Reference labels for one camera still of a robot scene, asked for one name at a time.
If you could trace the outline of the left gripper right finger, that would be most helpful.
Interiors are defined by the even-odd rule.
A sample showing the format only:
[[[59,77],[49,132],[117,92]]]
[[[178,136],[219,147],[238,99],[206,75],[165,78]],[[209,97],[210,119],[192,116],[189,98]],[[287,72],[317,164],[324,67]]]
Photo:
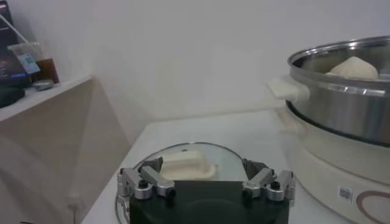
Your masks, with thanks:
[[[276,174],[265,163],[249,159],[243,159],[242,165],[248,178],[243,182],[244,201],[260,198],[263,192],[270,201],[295,200],[296,178],[292,171],[283,170]]]

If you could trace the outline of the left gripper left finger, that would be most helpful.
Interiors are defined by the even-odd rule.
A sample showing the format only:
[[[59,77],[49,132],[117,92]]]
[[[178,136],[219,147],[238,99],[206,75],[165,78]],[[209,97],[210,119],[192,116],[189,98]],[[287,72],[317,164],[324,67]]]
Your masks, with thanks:
[[[170,199],[175,197],[175,182],[161,174],[163,158],[145,160],[135,168],[123,167],[117,175],[117,196],[128,200],[134,196],[137,200],[148,200],[153,194]]]

